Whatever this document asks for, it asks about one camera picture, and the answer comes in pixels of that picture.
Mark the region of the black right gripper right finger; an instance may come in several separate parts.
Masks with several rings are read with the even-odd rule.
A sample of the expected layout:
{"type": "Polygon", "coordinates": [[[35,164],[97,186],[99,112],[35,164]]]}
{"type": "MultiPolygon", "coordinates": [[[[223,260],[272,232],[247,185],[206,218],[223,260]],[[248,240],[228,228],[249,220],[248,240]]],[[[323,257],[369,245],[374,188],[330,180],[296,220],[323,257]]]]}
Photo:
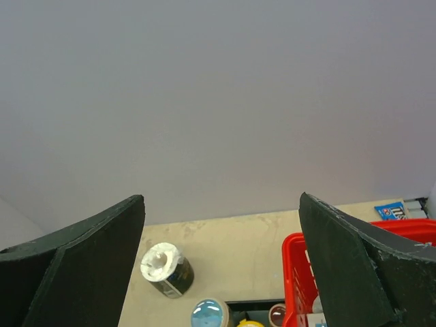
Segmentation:
{"type": "Polygon", "coordinates": [[[329,326],[434,326],[435,244],[302,193],[299,217],[329,326]]]}

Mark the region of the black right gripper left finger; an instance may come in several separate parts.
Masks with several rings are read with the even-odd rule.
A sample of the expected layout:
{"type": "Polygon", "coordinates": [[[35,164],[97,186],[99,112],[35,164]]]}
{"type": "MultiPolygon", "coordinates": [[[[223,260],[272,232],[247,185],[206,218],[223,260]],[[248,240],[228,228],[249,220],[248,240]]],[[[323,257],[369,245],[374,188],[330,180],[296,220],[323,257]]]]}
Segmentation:
{"type": "Polygon", "coordinates": [[[134,195],[1,250],[1,325],[118,326],[143,226],[134,195]]]}

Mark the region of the blue butterfly mug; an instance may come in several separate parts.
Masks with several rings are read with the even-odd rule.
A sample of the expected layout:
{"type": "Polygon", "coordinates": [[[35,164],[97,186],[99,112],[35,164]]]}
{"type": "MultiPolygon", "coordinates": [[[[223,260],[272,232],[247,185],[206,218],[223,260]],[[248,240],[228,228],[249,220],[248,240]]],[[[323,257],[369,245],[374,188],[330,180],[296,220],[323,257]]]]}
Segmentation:
{"type": "Polygon", "coordinates": [[[222,300],[205,298],[197,303],[190,317],[191,327],[233,327],[229,306],[222,300]]]}

